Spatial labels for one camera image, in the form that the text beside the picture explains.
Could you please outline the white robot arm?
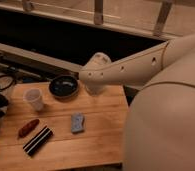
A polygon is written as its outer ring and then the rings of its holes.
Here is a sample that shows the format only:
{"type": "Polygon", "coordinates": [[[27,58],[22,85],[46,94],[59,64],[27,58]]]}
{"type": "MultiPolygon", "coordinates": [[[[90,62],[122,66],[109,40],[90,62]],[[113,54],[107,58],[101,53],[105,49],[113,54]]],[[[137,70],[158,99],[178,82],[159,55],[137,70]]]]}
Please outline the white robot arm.
{"type": "Polygon", "coordinates": [[[195,171],[195,34],[105,64],[95,54],[79,73],[102,85],[138,90],[123,131],[123,171],[195,171]]]}

